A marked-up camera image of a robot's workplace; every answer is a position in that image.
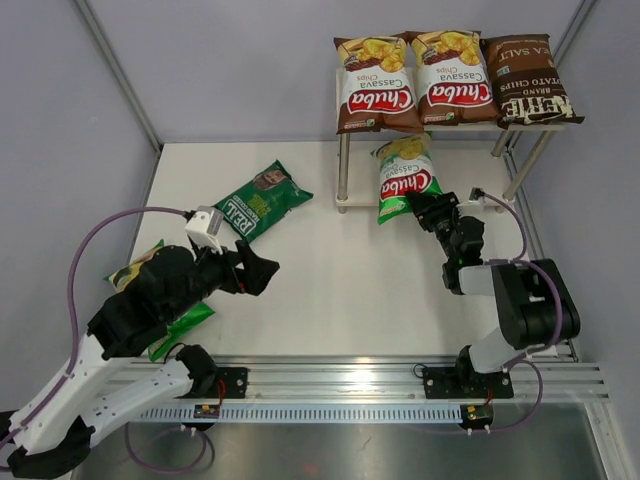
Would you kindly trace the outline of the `dark green Real chips bag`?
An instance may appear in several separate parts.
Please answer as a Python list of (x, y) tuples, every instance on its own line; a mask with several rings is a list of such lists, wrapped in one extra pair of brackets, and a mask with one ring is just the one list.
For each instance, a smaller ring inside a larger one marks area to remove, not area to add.
[(226, 223), (248, 243), (272, 228), (288, 213), (312, 200), (314, 194), (301, 188), (279, 161), (225, 196), (214, 208)]

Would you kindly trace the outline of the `brown Chuba bag back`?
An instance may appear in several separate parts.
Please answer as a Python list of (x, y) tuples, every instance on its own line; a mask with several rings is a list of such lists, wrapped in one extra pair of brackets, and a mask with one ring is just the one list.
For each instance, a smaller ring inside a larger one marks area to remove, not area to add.
[(415, 91), (425, 126), (498, 120), (478, 31), (410, 31), (408, 38), (416, 58)]

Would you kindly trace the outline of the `brown chuba bag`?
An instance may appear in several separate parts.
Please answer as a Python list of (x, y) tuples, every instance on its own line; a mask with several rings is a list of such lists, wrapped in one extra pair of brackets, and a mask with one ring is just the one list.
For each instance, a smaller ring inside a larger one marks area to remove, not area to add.
[(416, 58), (415, 91), (425, 126), (498, 120), (478, 31), (410, 31), (408, 38)]
[(339, 134), (423, 130), (406, 70), (407, 40), (405, 33), (334, 39), (342, 64)]

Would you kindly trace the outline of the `brown Chuba bag front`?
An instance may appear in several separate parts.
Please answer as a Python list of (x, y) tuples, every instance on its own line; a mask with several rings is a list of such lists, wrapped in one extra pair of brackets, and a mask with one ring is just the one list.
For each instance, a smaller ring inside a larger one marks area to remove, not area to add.
[(342, 64), (339, 134), (423, 130), (406, 70), (407, 40), (405, 33), (334, 39)]

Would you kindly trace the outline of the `brown Kettle chips bag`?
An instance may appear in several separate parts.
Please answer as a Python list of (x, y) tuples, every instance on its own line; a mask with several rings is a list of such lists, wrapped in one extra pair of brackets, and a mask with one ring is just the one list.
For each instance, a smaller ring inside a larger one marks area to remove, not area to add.
[(501, 128), (584, 121), (559, 77), (547, 34), (483, 38), (480, 49)]

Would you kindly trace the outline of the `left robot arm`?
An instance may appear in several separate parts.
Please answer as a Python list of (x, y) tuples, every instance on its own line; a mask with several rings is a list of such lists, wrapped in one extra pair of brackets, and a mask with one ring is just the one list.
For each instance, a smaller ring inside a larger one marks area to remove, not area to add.
[(233, 251), (196, 253), (165, 246), (142, 263), (123, 291), (109, 297), (87, 325), (77, 358), (63, 366), (59, 391), (43, 409), (42, 396), (1, 415), (1, 442), (13, 443), (9, 471), (16, 478), (56, 479), (137, 415), (173, 398), (220, 392), (219, 368), (199, 345), (122, 390), (101, 395), (104, 384), (163, 338), (171, 324), (214, 291), (260, 295), (278, 262), (257, 256), (245, 241)]

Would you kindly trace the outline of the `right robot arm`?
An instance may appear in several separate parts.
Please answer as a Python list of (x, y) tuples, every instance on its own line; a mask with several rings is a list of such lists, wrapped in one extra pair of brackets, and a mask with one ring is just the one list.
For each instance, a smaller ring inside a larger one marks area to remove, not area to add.
[(460, 213), (454, 193), (410, 192), (407, 200), (421, 228), (445, 255), (442, 277), (453, 294), (494, 300), (498, 325), (464, 347), (451, 366), (423, 366), (429, 400), (511, 399), (510, 370), (527, 356), (571, 340), (581, 330), (577, 307), (551, 259), (485, 260), (484, 224)]

